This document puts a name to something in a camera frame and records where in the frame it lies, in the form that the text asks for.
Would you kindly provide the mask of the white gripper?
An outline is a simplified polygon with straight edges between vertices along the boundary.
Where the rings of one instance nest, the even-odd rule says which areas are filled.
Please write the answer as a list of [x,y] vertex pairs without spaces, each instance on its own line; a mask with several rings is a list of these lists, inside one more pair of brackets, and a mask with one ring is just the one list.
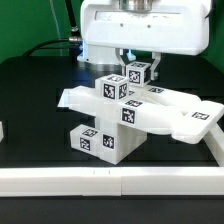
[[197,55],[207,48],[211,7],[212,0],[154,0],[150,11],[133,12],[120,9],[119,0],[84,0],[81,35],[88,45],[116,48],[123,76],[123,49],[153,52],[154,81],[161,53]]

